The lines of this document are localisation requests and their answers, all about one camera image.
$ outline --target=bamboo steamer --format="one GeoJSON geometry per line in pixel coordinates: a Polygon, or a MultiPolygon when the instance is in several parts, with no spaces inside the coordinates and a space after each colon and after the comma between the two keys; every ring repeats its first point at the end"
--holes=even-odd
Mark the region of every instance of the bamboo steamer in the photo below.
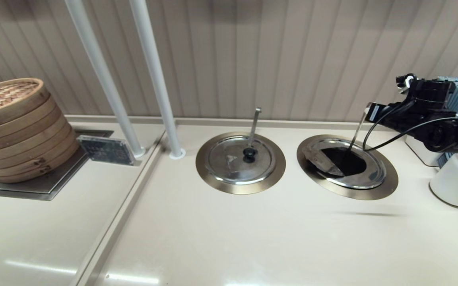
{"type": "Polygon", "coordinates": [[[0,182],[46,174],[78,149],[75,132],[36,78],[0,83],[0,182]]]}

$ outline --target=black knob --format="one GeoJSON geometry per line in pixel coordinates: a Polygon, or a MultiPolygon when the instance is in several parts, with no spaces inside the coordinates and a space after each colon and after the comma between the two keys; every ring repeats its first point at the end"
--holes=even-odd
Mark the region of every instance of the black knob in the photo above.
{"type": "Polygon", "coordinates": [[[243,161],[245,163],[254,163],[254,161],[256,161],[256,154],[257,154],[257,150],[254,149],[254,148],[245,148],[243,150],[243,155],[245,157],[243,157],[243,161]]]}

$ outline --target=white metal pole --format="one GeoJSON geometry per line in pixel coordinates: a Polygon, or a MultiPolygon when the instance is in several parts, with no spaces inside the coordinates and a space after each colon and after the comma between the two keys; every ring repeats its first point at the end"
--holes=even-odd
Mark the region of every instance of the white metal pole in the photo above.
{"type": "Polygon", "coordinates": [[[146,56],[147,68],[155,88],[155,95],[157,97],[160,113],[162,114],[162,121],[165,125],[169,144],[171,145],[171,153],[169,157],[173,159],[180,159],[185,156],[185,150],[181,149],[178,134],[176,134],[176,125],[173,117],[173,110],[169,102],[167,94],[167,87],[165,86],[165,79],[162,72],[162,65],[158,57],[157,45],[155,43],[155,36],[151,27],[151,20],[147,11],[146,0],[130,0],[132,13],[135,19],[135,24],[139,33],[140,43],[142,50],[146,56]]]}
{"type": "Polygon", "coordinates": [[[135,158],[141,157],[146,151],[141,147],[139,140],[135,135],[135,131],[132,128],[132,124],[130,123],[127,112],[118,93],[118,89],[114,84],[114,80],[109,72],[107,63],[104,60],[102,50],[100,50],[93,28],[89,23],[82,0],[65,0],[65,2],[75,24],[75,28],[79,33],[82,44],[84,45],[84,49],[87,52],[87,56],[95,69],[95,73],[98,76],[98,80],[100,80],[105,96],[107,97],[107,100],[109,100],[109,104],[113,109],[114,115],[116,115],[116,118],[118,119],[121,129],[123,130],[123,134],[125,134],[128,144],[132,149],[133,155],[135,158]]]}

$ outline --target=white countertop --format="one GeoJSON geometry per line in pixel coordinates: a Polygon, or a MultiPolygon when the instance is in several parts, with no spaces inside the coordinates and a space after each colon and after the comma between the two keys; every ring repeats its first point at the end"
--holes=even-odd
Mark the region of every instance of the white countertop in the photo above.
{"type": "MultiPolygon", "coordinates": [[[[71,124],[124,138],[115,123],[71,124]]],[[[151,148],[139,166],[88,160],[52,201],[0,197],[0,286],[68,285],[80,277],[164,130],[160,124],[134,129],[151,148]]]]}
{"type": "MultiPolygon", "coordinates": [[[[380,149],[398,172],[398,189],[385,199],[358,201],[318,186],[296,161],[305,138],[353,131],[258,128],[282,149],[284,176],[264,192],[232,195],[202,181],[196,153],[215,135],[248,128],[178,130],[187,156],[161,155],[96,284],[458,285],[458,209],[431,193],[436,170],[403,140],[380,149]]],[[[395,134],[374,132],[369,144],[395,134]]],[[[46,262],[69,265],[61,258],[46,262]]]]}

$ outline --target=bamboo steamer lid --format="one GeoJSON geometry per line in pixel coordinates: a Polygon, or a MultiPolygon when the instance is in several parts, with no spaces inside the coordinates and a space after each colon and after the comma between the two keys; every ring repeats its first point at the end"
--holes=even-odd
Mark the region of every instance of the bamboo steamer lid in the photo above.
{"type": "Polygon", "coordinates": [[[36,78],[0,83],[0,182],[46,174],[78,149],[75,132],[36,78]]]}

